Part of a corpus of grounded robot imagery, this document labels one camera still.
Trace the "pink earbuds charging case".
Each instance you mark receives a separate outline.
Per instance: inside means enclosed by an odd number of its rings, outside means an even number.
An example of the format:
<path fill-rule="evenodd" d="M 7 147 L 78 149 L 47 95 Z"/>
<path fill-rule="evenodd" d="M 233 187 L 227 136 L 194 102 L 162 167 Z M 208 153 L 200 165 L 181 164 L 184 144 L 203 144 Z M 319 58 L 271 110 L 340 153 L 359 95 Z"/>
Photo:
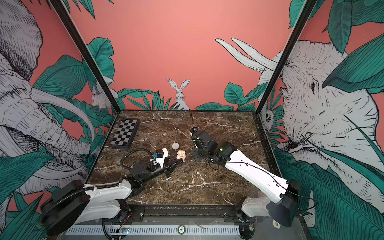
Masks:
<path fill-rule="evenodd" d="M 183 150 L 178 150 L 176 159 L 177 160 L 184 160 L 186 158 L 186 152 Z"/>

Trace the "white round charging case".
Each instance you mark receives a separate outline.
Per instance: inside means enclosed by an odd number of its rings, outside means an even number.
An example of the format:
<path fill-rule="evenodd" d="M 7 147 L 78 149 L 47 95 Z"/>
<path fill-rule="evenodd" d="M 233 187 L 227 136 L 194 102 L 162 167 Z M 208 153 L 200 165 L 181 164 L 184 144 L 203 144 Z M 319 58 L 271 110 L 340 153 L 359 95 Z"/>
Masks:
<path fill-rule="evenodd" d="M 180 148 L 180 145 L 179 145 L 178 143 L 173 143 L 173 144 L 172 144 L 172 149 L 173 149 L 173 150 L 176 151 L 176 150 L 178 150 L 179 148 Z"/>

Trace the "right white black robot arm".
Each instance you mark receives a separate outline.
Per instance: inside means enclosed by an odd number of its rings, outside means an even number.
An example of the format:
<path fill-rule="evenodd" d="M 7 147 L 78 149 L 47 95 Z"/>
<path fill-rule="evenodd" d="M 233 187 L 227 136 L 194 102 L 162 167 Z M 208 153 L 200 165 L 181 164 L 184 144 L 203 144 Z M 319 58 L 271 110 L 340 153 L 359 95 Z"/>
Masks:
<path fill-rule="evenodd" d="M 236 205 L 236 215 L 241 222 L 246 223 L 255 217 L 271 217 L 282 226 L 292 225 L 299 205 L 301 185 L 298 181 L 287 181 L 272 174 L 233 144 L 227 141 L 217 143 L 204 130 L 193 127 L 190 133 L 195 144 L 192 150 L 195 161 L 206 160 L 233 171 L 265 194 L 264 197 L 245 198 Z"/>

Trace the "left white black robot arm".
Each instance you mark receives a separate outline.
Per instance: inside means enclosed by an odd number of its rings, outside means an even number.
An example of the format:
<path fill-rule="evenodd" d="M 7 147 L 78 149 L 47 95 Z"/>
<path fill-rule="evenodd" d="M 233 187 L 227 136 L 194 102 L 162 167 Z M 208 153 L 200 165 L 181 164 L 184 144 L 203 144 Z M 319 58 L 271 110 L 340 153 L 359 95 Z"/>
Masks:
<path fill-rule="evenodd" d="M 137 196 L 145 188 L 144 184 L 157 176 L 169 177 L 181 162 L 182 159 L 168 157 L 153 160 L 150 165 L 139 161 L 127 176 L 114 183 L 90 185 L 74 180 L 41 205 L 39 225 L 48 236 L 56 236 L 90 220 L 112 219 L 118 215 L 127 219 L 130 208 L 126 199 Z"/>

